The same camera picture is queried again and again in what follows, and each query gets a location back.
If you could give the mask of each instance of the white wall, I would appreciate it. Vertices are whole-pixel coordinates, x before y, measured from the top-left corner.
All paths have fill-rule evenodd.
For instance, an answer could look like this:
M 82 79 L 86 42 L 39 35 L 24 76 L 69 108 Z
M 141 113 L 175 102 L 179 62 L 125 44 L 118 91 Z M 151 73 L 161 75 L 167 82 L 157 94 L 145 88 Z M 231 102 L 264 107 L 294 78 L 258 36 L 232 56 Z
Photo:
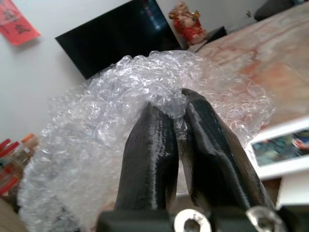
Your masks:
M 258 8 L 260 8 L 267 0 L 221 0 L 229 22 L 226 23 L 227 27 L 231 27 L 234 24 L 239 24 L 249 10 L 252 13 L 252 17 Z
M 29 132 L 40 133 L 49 119 L 47 98 L 84 81 L 54 38 L 126 2 L 128 0 L 14 0 L 42 36 L 19 47 L 0 36 L 0 141 L 20 140 Z M 168 18 L 178 0 L 157 2 Z M 226 7 L 229 0 L 185 2 L 191 11 L 200 11 L 201 22 L 208 30 L 230 22 Z

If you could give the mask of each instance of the orange bottle cap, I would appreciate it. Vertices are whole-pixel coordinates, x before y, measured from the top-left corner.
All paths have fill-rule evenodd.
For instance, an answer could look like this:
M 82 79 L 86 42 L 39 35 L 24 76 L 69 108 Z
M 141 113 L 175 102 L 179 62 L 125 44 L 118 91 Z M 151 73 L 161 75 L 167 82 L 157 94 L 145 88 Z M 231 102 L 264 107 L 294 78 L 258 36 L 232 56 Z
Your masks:
M 24 144 L 25 142 L 29 141 L 31 138 L 34 137 L 34 134 L 28 134 L 21 142 Z

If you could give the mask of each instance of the red paper banner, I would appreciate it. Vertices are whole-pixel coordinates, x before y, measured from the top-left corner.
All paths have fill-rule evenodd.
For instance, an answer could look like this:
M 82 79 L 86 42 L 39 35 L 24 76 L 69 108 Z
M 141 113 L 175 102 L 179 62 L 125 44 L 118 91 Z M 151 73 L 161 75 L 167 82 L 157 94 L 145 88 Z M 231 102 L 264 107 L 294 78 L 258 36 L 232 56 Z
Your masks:
M 0 32 L 13 45 L 20 45 L 40 36 L 11 0 L 0 0 Z

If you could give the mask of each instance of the bubble wrap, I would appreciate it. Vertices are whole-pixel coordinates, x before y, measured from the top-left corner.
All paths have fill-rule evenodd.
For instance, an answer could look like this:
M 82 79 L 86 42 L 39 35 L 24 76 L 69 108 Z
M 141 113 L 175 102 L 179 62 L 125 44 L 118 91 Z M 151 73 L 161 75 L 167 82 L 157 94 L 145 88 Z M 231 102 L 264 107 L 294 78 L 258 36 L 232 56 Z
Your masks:
M 204 95 L 243 145 L 272 112 L 263 88 L 194 53 L 125 56 L 50 101 L 51 122 L 18 194 L 28 230 L 90 231 L 100 210 L 115 200 L 125 141 L 146 102 L 175 119 L 179 138 L 185 135 L 181 87 Z

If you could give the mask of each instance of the metal bolt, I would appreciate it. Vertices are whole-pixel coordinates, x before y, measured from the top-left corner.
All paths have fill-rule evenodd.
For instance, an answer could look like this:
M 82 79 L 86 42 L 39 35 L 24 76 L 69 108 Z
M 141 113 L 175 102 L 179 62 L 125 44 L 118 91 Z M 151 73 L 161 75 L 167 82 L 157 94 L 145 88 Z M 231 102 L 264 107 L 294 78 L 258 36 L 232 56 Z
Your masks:
M 175 217 L 174 230 L 175 232 L 211 232 L 211 225 L 207 218 L 197 210 L 185 209 Z
M 258 232 L 287 232 L 281 218 L 266 207 L 252 207 L 246 215 Z

